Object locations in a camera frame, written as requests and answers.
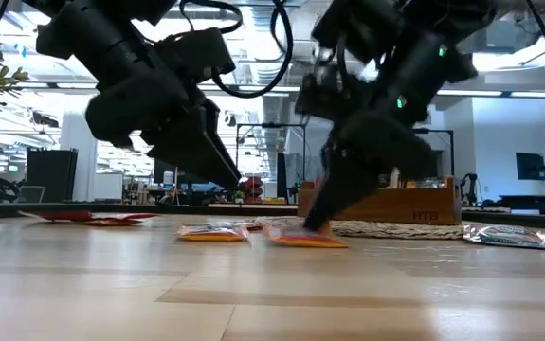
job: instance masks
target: light wood table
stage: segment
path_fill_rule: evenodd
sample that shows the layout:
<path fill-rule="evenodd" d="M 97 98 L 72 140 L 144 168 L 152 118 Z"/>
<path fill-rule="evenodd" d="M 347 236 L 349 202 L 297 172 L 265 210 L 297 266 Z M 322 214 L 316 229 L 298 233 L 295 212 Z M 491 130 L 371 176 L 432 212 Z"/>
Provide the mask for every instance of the light wood table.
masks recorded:
<path fill-rule="evenodd" d="M 174 240 L 215 220 L 0 220 L 0 341 L 545 341 L 544 251 Z"/>

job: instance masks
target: wooden crate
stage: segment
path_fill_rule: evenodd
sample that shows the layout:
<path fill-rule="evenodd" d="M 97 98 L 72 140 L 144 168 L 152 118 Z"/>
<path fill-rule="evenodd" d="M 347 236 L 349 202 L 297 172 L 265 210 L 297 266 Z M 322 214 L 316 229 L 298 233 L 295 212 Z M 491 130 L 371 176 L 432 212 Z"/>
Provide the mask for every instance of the wooden crate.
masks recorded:
<path fill-rule="evenodd" d="M 315 195 L 314 183 L 301 184 L 298 216 L 307 215 Z M 459 224 L 462 222 L 460 193 L 455 188 L 453 177 L 445 179 L 444 188 L 381 188 L 339 213 L 334 220 Z"/>

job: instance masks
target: woven placemat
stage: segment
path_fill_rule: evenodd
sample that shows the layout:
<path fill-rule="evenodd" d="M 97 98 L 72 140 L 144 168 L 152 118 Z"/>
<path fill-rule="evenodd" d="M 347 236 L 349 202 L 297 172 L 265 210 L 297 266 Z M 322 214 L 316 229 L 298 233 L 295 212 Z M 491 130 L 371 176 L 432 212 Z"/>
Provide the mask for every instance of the woven placemat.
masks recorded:
<path fill-rule="evenodd" d="M 301 224 L 300 217 L 258 217 L 254 220 L 263 225 L 293 225 Z M 332 221 L 331 229 L 337 236 L 360 238 L 391 238 L 409 240 L 459 240 L 463 236 L 463 227 L 472 223 L 460 225 L 427 225 L 427 224 L 396 224 L 370 223 L 357 221 Z"/>

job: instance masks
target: pillar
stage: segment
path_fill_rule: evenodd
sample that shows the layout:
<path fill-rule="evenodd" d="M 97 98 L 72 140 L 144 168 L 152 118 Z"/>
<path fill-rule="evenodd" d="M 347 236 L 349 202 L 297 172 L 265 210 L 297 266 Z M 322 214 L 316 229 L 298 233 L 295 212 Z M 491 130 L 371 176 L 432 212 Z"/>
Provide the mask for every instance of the pillar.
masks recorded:
<path fill-rule="evenodd" d="M 72 99 L 73 105 L 66 108 L 62 120 L 60 149 L 78 151 L 76 173 L 74 176 L 73 201 L 95 200 L 95 173 L 98 167 L 98 141 L 84 118 L 87 100 Z"/>

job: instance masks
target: metal frame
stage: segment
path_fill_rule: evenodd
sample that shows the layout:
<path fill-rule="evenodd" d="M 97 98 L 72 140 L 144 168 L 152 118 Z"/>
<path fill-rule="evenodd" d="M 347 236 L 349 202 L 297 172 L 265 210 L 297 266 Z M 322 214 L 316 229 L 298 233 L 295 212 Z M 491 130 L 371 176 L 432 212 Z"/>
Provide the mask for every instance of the metal frame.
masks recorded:
<path fill-rule="evenodd" d="M 455 148 L 453 146 L 453 131 L 450 129 L 413 128 L 415 134 L 446 133 L 449 135 L 449 154 L 451 156 L 451 175 L 455 176 Z"/>
<path fill-rule="evenodd" d="M 263 129 L 282 129 L 282 128 L 301 128 L 303 131 L 303 140 L 301 143 L 303 158 L 301 159 L 301 178 L 306 178 L 306 124 L 282 124 L 282 123 L 237 123 L 236 124 L 236 158 L 234 163 L 238 168 L 238 141 L 241 138 L 241 128 L 243 127 L 261 127 Z"/>

